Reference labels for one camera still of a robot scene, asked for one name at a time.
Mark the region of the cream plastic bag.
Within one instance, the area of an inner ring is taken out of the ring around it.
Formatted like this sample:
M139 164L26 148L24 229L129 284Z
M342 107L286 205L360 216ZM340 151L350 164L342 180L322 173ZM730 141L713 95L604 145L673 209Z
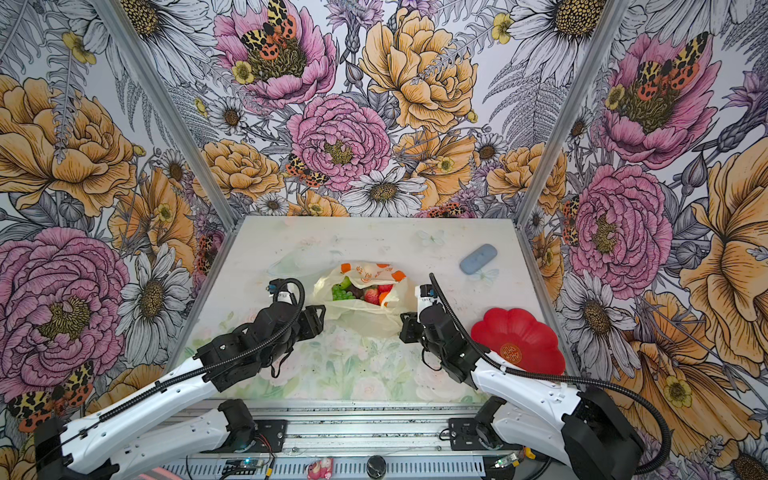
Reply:
M401 315L416 310L414 285L396 264L345 261L321 276L312 298L326 318L363 337L400 334Z

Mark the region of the red strawberry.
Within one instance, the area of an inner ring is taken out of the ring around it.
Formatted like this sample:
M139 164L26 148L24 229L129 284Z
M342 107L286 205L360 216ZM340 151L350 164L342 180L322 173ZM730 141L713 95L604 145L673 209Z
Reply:
M369 304L379 305L378 296L379 296L378 287L372 286L364 290L362 299Z

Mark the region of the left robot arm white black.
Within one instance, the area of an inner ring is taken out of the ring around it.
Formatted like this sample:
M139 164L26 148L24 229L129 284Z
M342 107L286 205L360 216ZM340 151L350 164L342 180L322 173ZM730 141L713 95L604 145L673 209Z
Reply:
M118 479L154 453L172 459L250 449L260 435L241 400L222 402L180 432L158 426L288 357L296 343L323 331L325 314L323 305L275 301L254 321L215 337L180 366L114 405L69 422L45 421L34 434L31 471L40 479Z

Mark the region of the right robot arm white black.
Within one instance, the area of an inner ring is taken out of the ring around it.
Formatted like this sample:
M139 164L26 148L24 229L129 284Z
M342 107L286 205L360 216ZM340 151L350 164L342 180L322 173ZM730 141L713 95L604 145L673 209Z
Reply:
M437 357L453 381L488 395L475 416L488 446L517 444L569 466L580 479L630 479L646 446L604 390L527 377L489 348L475 346L444 306L428 300L401 316L400 338Z

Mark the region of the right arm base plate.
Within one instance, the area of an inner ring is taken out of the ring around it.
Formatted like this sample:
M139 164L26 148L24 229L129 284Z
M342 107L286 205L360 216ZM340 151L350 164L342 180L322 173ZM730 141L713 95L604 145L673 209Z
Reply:
M488 425L474 418L450 418L447 422L447 441L452 451L509 450L512 444L504 442Z

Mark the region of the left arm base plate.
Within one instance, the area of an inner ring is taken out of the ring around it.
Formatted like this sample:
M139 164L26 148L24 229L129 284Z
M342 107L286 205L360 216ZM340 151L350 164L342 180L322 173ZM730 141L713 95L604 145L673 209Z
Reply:
M288 422L259 419L250 429L241 428L230 434L223 445L207 453L280 453L283 451Z

